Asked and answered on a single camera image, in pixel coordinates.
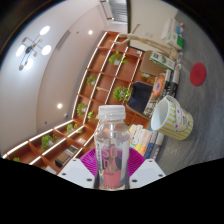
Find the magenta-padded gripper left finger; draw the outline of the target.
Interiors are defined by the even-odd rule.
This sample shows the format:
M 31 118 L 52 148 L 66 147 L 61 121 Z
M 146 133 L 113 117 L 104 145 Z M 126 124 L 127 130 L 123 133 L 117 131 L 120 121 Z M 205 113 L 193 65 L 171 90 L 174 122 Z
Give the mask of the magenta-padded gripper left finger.
M 73 157 L 58 176 L 81 187 L 93 189 L 97 173 L 95 150 L 91 149 L 80 158 Z

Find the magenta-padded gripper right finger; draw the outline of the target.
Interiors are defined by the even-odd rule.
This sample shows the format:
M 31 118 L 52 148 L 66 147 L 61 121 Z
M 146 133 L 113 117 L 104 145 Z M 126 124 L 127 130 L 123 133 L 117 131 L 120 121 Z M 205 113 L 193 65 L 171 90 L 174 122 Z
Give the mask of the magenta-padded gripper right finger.
M 130 189 L 146 186 L 165 177 L 165 173 L 154 159 L 145 159 L 132 148 L 129 149 L 127 174 Z

